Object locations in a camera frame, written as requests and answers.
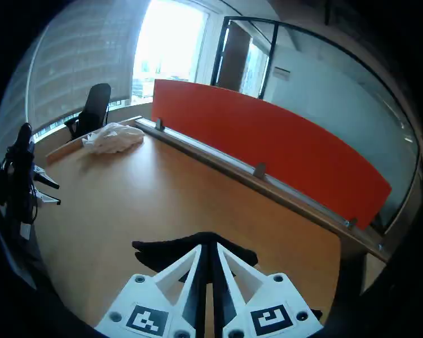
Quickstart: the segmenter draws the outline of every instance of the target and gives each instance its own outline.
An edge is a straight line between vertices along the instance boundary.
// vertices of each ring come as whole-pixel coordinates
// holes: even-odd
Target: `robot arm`
[[[111,338],[204,337],[209,268],[215,337],[308,337],[322,328],[285,274],[264,275],[213,242],[198,244],[154,277],[133,275],[96,329]],[[165,295],[186,273],[180,296],[172,304]],[[233,275],[252,295],[249,300],[243,298]]]

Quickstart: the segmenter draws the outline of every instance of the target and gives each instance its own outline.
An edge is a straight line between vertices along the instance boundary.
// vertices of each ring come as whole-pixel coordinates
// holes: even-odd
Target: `glass partition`
[[[372,221],[383,233],[409,191],[418,157],[413,129],[388,88],[356,57],[310,32],[252,18],[224,25],[211,83],[290,110],[362,155],[391,185]]]

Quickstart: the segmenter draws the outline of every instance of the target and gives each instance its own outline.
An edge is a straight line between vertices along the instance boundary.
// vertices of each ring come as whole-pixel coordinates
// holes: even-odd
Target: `metal bracket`
[[[48,186],[50,186],[51,188],[54,188],[54,189],[60,188],[59,184],[56,183],[53,179],[51,179],[46,174],[46,171],[43,168],[37,166],[36,164],[34,164],[34,167],[33,167],[33,180],[41,182],[41,183],[48,185]]]
[[[163,131],[165,129],[165,126],[163,125],[163,121],[161,118],[157,120],[157,123],[155,124],[155,129],[158,131]]]
[[[57,199],[56,197],[40,192],[38,189],[35,190],[38,207],[42,207],[45,203],[56,203],[57,206],[61,204],[61,199]]]
[[[254,172],[252,173],[252,176],[255,176],[258,179],[263,180],[265,178],[266,173],[266,164],[261,162],[257,164],[257,167],[255,167]]]
[[[349,221],[345,221],[345,226],[348,228],[348,230],[351,230],[354,228],[354,226],[357,224],[357,218],[352,218]]]

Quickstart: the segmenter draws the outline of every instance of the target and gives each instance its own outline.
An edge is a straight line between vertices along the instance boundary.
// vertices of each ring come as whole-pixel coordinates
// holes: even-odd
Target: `wooden desk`
[[[39,209],[38,243],[62,301],[86,323],[100,321],[131,275],[154,275],[135,258],[132,240],[199,231],[254,250],[261,271],[286,273],[327,317],[340,266],[338,237],[167,144],[146,135],[121,154],[80,149],[46,171],[61,188],[41,190],[61,205]],[[207,316],[208,337],[213,312]]]

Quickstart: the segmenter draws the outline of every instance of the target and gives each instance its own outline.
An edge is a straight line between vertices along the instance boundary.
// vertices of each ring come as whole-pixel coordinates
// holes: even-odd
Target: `chair backrest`
[[[78,116],[78,125],[73,138],[83,136],[103,126],[110,95],[111,87],[109,84],[99,83],[92,86],[85,108]]]

